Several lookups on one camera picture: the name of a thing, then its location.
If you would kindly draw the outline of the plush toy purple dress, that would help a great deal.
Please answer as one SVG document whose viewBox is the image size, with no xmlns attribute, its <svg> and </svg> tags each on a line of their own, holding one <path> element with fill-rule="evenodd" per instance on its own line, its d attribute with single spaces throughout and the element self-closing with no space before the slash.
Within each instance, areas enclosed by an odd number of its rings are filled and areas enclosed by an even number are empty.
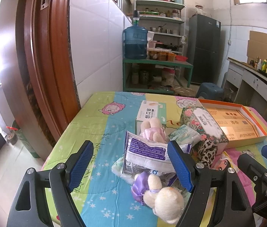
<svg viewBox="0 0 267 227">
<path fill-rule="evenodd" d="M 168 224 L 177 224 L 184 212 L 181 193 L 173 187 L 163 187 L 157 175 L 147 172 L 136 174 L 131 194 L 135 201 L 151 208 L 158 218 Z"/>
</svg>

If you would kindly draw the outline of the small green tissue pack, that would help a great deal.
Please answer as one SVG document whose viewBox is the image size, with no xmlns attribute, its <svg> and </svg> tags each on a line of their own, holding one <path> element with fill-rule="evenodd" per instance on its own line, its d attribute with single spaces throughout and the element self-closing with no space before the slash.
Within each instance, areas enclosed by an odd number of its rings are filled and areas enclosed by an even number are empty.
<svg viewBox="0 0 267 227">
<path fill-rule="evenodd" d="M 168 135 L 178 145 L 190 144 L 192 147 L 201 141 L 201 135 L 187 125 L 182 125 Z"/>
</svg>

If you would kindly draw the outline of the white purple printed packet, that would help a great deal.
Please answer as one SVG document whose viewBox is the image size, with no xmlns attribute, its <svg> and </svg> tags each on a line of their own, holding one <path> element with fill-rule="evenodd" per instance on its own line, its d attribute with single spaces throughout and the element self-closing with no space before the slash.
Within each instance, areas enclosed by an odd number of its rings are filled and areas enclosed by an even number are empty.
<svg viewBox="0 0 267 227">
<path fill-rule="evenodd" d="M 167 144 L 147 140 L 127 131 L 123 172 L 133 175 L 148 171 L 159 176 L 174 173 L 167 147 Z"/>
</svg>

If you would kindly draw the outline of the plush toy pink dress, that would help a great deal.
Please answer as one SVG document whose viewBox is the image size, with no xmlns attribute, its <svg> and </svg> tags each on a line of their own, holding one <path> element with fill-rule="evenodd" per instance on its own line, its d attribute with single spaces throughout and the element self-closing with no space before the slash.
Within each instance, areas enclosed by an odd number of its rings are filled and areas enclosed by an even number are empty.
<svg viewBox="0 0 267 227">
<path fill-rule="evenodd" d="M 166 143 L 166 134 L 161 121 L 157 117 L 152 117 L 141 123 L 140 136 L 154 142 Z"/>
</svg>

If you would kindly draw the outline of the leopard print cloth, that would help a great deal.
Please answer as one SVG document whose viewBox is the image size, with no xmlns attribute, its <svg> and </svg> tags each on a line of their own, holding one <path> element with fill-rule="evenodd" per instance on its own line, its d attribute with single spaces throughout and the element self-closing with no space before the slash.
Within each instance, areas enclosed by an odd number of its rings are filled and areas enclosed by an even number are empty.
<svg viewBox="0 0 267 227">
<path fill-rule="evenodd" d="M 197 151 L 198 161 L 211 168 L 216 157 L 217 150 L 218 146 L 213 141 L 210 139 L 203 140 Z"/>
</svg>

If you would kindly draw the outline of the orange cardboard box tray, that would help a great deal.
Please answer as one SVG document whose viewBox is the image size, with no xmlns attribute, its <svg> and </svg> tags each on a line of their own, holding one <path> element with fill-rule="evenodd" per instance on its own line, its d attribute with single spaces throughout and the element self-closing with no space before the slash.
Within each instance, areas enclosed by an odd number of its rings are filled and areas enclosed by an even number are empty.
<svg viewBox="0 0 267 227">
<path fill-rule="evenodd" d="M 267 132 L 246 107 L 217 100 L 198 100 L 209 111 L 228 139 L 226 149 L 263 142 Z"/>
</svg>

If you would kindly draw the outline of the floral tissue pack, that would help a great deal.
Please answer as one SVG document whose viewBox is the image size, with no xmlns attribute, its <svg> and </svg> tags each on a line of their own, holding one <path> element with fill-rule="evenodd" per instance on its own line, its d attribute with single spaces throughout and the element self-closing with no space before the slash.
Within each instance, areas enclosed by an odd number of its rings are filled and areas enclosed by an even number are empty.
<svg viewBox="0 0 267 227">
<path fill-rule="evenodd" d="M 184 107 L 180 123 L 198 132 L 201 140 L 209 139 L 213 142 L 217 146 L 217 155 L 221 154 L 228 145 L 227 136 L 204 107 Z"/>
</svg>

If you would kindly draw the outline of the white kitchen counter cabinet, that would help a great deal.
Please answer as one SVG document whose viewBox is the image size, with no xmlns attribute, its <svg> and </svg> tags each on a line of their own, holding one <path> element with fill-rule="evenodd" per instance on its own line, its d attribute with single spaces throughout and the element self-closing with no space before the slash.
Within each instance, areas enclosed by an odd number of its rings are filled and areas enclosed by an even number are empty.
<svg viewBox="0 0 267 227">
<path fill-rule="evenodd" d="M 228 58 L 222 88 L 231 101 L 253 107 L 267 121 L 267 76 L 247 64 Z"/>
</svg>

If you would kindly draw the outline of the yellow green bottle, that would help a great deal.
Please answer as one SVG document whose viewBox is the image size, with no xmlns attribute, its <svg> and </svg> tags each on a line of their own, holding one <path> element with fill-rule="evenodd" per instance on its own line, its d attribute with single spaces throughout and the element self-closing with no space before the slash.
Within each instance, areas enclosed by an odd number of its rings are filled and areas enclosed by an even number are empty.
<svg viewBox="0 0 267 227">
<path fill-rule="evenodd" d="M 266 70 L 267 70 L 267 60 L 266 59 L 262 63 L 261 70 L 264 71 L 264 72 L 266 72 Z"/>
</svg>

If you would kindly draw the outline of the blue plastic stool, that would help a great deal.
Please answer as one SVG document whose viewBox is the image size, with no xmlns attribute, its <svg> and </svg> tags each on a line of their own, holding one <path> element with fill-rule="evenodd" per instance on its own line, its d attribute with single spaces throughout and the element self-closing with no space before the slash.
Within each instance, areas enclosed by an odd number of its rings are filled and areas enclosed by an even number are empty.
<svg viewBox="0 0 267 227">
<path fill-rule="evenodd" d="M 224 96 L 224 90 L 216 84 L 204 82 L 200 85 L 196 98 L 204 98 L 206 100 L 221 101 Z"/>
</svg>

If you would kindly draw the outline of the white green bandage box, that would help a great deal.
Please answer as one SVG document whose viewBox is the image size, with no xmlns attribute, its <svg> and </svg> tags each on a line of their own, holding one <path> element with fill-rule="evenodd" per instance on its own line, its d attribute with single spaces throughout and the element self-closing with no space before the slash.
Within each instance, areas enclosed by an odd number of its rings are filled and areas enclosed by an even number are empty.
<svg viewBox="0 0 267 227">
<path fill-rule="evenodd" d="M 135 133 L 140 135 L 141 124 L 143 121 L 150 121 L 152 117 L 160 120 L 163 128 L 167 124 L 167 107 L 165 103 L 158 103 L 156 101 L 142 101 L 138 114 L 135 119 Z"/>
</svg>

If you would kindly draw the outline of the green metal table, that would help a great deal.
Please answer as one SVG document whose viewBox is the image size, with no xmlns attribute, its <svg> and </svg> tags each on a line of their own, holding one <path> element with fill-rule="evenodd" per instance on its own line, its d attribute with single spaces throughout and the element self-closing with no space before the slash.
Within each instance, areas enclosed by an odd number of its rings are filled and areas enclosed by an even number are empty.
<svg viewBox="0 0 267 227">
<path fill-rule="evenodd" d="M 123 90 L 125 92 L 175 95 L 174 88 L 182 87 L 177 69 L 188 71 L 186 87 L 190 87 L 193 65 L 185 61 L 153 59 L 123 59 Z"/>
</svg>

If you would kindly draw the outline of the red plastic basin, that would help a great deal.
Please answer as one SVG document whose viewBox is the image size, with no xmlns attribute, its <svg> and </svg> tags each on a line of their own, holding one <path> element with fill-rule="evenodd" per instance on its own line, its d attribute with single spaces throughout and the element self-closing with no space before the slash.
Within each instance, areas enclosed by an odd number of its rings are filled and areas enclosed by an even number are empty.
<svg viewBox="0 0 267 227">
<path fill-rule="evenodd" d="M 176 55 L 175 59 L 177 61 L 187 61 L 188 58 L 186 56 Z"/>
</svg>

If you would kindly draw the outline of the black refrigerator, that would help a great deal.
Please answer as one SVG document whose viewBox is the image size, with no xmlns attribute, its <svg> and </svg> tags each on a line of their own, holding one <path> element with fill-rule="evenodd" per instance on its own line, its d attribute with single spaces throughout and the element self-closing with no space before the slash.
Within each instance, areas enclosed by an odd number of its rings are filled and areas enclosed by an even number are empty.
<svg viewBox="0 0 267 227">
<path fill-rule="evenodd" d="M 189 19 L 187 57 L 193 65 L 191 82 L 214 82 L 218 73 L 221 22 L 195 14 Z"/>
</svg>

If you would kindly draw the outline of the white shelving rack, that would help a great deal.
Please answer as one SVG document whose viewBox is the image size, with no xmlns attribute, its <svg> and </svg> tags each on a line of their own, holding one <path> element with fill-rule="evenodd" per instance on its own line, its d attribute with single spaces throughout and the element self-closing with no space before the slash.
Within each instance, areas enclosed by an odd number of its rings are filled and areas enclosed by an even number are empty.
<svg viewBox="0 0 267 227">
<path fill-rule="evenodd" d="M 134 0 L 141 26 L 154 33 L 159 47 L 184 55 L 186 6 L 184 0 Z"/>
</svg>

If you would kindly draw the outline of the blue water jug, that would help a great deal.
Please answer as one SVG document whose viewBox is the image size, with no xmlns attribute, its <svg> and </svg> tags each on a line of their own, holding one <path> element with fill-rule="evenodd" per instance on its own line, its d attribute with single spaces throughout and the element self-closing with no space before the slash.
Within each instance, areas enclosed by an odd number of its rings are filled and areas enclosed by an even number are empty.
<svg viewBox="0 0 267 227">
<path fill-rule="evenodd" d="M 123 51 L 126 59 L 147 58 L 147 34 L 145 27 L 139 26 L 140 13 L 133 12 L 133 25 L 123 31 Z"/>
</svg>

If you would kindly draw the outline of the brown wooden door frame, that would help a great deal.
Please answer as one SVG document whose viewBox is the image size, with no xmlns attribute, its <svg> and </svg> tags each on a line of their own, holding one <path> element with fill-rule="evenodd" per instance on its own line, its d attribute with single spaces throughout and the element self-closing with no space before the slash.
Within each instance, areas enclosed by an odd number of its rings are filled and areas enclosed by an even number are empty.
<svg viewBox="0 0 267 227">
<path fill-rule="evenodd" d="M 80 109 L 71 58 L 69 2 L 19 2 L 24 86 L 38 125 L 52 147 Z"/>
</svg>

